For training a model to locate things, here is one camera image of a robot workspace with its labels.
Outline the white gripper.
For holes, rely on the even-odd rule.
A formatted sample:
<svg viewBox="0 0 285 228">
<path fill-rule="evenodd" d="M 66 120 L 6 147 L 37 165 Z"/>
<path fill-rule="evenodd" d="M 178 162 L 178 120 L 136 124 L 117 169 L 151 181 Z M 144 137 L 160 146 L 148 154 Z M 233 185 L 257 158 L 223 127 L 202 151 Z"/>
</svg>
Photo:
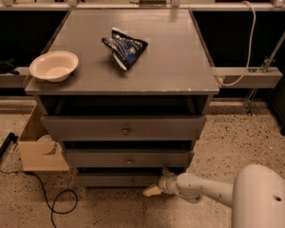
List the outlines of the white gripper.
<svg viewBox="0 0 285 228">
<path fill-rule="evenodd" d="M 163 191 L 165 194 L 178 195 L 180 189 L 177 186 L 177 175 L 171 172 L 168 168 L 162 169 L 162 176 L 159 180 L 159 185 L 151 184 L 142 193 L 145 197 L 160 195 Z"/>
</svg>

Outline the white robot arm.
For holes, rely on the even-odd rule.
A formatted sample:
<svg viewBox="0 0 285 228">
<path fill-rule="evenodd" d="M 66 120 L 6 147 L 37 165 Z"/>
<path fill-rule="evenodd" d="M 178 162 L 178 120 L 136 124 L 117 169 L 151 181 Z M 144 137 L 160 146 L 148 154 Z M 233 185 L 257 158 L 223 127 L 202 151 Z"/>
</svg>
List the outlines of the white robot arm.
<svg viewBox="0 0 285 228">
<path fill-rule="evenodd" d="M 232 183 L 164 170 L 143 191 L 147 197 L 162 193 L 193 204 L 204 197 L 215 200 L 232 209 L 232 228 L 285 228 L 285 180 L 263 165 L 245 166 Z"/>
</svg>

